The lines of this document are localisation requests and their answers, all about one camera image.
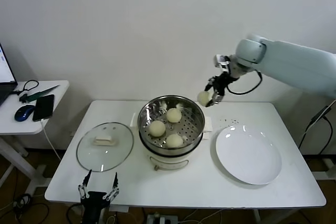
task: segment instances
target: white cable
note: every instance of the white cable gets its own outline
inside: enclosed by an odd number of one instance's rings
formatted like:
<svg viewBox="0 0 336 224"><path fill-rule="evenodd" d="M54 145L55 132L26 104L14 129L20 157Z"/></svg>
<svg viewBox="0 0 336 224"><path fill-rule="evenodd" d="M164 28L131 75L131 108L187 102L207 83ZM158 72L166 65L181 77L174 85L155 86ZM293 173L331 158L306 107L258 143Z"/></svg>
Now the white cable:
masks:
<svg viewBox="0 0 336 224"><path fill-rule="evenodd" d="M107 220L106 220L106 224L109 224L109 220L111 219L111 218L113 218L113 222L112 222L112 224L114 224L115 223L115 217L113 216L113 215L111 215L109 218L107 218Z"/></svg>
<svg viewBox="0 0 336 224"><path fill-rule="evenodd" d="M191 214L189 214L187 217L185 217L182 221L186 220L187 218L189 218L191 215L193 215L194 213L197 212L198 209L194 210Z"/></svg>
<svg viewBox="0 0 336 224"><path fill-rule="evenodd" d="M209 216L207 216L207 217L204 217L204 218L203 218L202 220L200 220L200 221L198 221L198 220L183 220L183 221L179 221L178 223L185 223L185 222L193 221L193 222L197 222L198 224L203 224L203 223L202 223L203 220L206 220L206 219L210 218L211 216L213 216L213 215L215 215L215 214L217 214L217 213L219 213L219 212L221 212L221 211L223 211L223 210L222 210L222 209L221 209L221 210L218 210L218 211L214 212L213 214L211 214L211 215L209 215Z"/></svg>
<svg viewBox="0 0 336 224"><path fill-rule="evenodd" d="M4 209L6 209L6 208L7 208L7 207L9 207L11 204L13 204L13 202L11 202L11 203L9 203L7 206L5 206L5 207L1 208L1 209L0 209L0 211L2 211L2 210L4 210Z"/></svg>
<svg viewBox="0 0 336 224"><path fill-rule="evenodd" d="M41 195L36 195L36 196L33 196L34 198L36 198L36 197L41 197L41 196L44 196L44 194L41 194ZM11 204L13 204L13 201L12 202L10 202L7 206L5 206L5 207L3 207L3 208L1 208L0 209L0 212L2 211L2 210L4 210L4 209L6 209L7 207L9 207Z"/></svg>
<svg viewBox="0 0 336 224"><path fill-rule="evenodd" d="M332 103L330 103L330 105L328 107L326 107L325 110L323 110L323 112L320 114L320 116L308 127L308 129L302 134L301 137L303 137L316 123L317 121L319 121L321 119L321 117L324 116L325 111L327 111L328 108L330 108L331 106L333 106L333 104L336 102L336 99L332 101Z"/></svg>
<svg viewBox="0 0 336 224"><path fill-rule="evenodd" d="M203 224L198 220L183 220L183 221L179 221L178 223L186 223L186 222L197 222L198 224Z"/></svg>
<svg viewBox="0 0 336 224"><path fill-rule="evenodd" d="M46 136L46 139L48 140L48 142L49 142L51 148L53 148L53 150L54 150L56 156L58 157L58 159L61 160L61 158L58 156L58 154L57 154L57 152L56 152L54 146L52 145L51 141L49 140L46 130L44 129L44 126L43 126L43 119L40 121L40 123L41 123L41 125L42 125L42 129L43 129L44 135Z"/></svg>
<svg viewBox="0 0 336 224"><path fill-rule="evenodd" d="M223 210L221 209L221 210L218 210L217 212L214 212L213 214L211 214L211 215L209 215L209 216L203 218L200 222L202 222L203 220L206 220L207 218L210 218L211 216L213 216L213 215L215 215L215 214L217 214L217 213L219 213L219 212L221 212L221 211L223 211Z"/></svg>

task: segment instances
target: robotic arm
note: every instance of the robotic arm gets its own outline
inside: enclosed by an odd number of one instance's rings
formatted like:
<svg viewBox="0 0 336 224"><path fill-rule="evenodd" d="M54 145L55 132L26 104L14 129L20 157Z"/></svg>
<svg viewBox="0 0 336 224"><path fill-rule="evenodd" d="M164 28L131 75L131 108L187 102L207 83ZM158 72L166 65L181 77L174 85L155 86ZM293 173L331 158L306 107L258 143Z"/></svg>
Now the robotic arm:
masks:
<svg viewBox="0 0 336 224"><path fill-rule="evenodd" d="M259 84L263 73L298 89L336 98L336 56L326 51L249 36L239 42L235 55L216 55L214 64L223 72L210 78L205 87L205 91L214 89L206 107L220 102L225 89L231 92L229 84L254 70L260 77Z"/></svg>

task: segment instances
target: white table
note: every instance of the white table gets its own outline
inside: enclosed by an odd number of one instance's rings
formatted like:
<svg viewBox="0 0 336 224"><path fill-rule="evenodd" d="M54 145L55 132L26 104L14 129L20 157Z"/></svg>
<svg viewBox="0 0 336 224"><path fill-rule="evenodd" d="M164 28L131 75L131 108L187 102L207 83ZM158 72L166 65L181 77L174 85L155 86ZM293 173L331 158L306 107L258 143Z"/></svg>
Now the white table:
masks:
<svg viewBox="0 0 336 224"><path fill-rule="evenodd" d="M15 90L22 90L24 84L25 82L19 82ZM28 95L46 90L56 85L59 85L59 87L49 93L55 95L55 110L61 98L69 87L68 81L40 81L39 86L29 91ZM15 112L23 105L24 104L19 102L19 96L17 96L16 94L12 94L0 106L0 135L33 135L43 130L40 122L32 121L32 115L24 122L17 122L14 120ZM46 125L48 121L49 120L44 120L43 124ZM6 170L5 174L0 179L0 186L10 174L14 166L30 178L30 183L26 190L26 193L33 195L36 187L48 186L50 178L44 178L42 176L42 173L46 166L40 165L37 169L34 169L22 157L27 156L28 153L15 140L15 138L12 138L11 144L8 144L2 137L0 137L0 155L4 156L11 163L11 166Z"/></svg>
<svg viewBox="0 0 336 224"><path fill-rule="evenodd" d="M76 148L83 135L105 122L130 125L134 113L145 102L94 101L91 103L73 137L45 197L50 201L79 202L77 186L88 171L76 159ZM261 129L278 147L282 158L279 177L269 185L255 186L232 178L216 158L214 143L201 141L191 155L197 155L184 169L155 171L147 160L137 130L133 128L134 148L118 167L104 173L93 173L88 190L109 191L114 173L118 172L120 193L114 205L174 208L303 208L321 207L326 199L280 116L270 103L221 103L203 108L212 118L216 131L244 123ZM287 215L274 215L261 223L277 223Z"/></svg>

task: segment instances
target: computer mouse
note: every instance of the computer mouse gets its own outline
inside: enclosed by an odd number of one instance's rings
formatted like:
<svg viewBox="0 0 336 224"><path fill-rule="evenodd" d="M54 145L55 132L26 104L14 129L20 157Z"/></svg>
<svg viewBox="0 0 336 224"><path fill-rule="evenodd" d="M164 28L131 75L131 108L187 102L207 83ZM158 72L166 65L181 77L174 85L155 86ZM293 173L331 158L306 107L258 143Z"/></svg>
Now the computer mouse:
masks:
<svg viewBox="0 0 336 224"><path fill-rule="evenodd" d="M21 108L19 108L16 111L16 113L14 115L15 121L23 122L23 121L27 120L28 117L33 113L34 109L35 109L34 105L22 106Z"/></svg>

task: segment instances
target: glass pot lid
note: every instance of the glass pot lid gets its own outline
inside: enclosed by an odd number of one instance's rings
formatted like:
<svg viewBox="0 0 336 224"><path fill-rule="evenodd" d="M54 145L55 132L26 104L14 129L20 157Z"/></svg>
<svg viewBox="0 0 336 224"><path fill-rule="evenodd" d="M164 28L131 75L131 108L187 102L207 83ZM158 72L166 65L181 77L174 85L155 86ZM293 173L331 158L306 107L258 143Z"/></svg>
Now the glass pot lid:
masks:
<svg viewBox="0 0 336 224"><path fill-rule="evenodd" d="M132 131L122 123L104 123L88 131L77 146L79 164L93 172L104 172L120 165L134 144Z"/></svg>

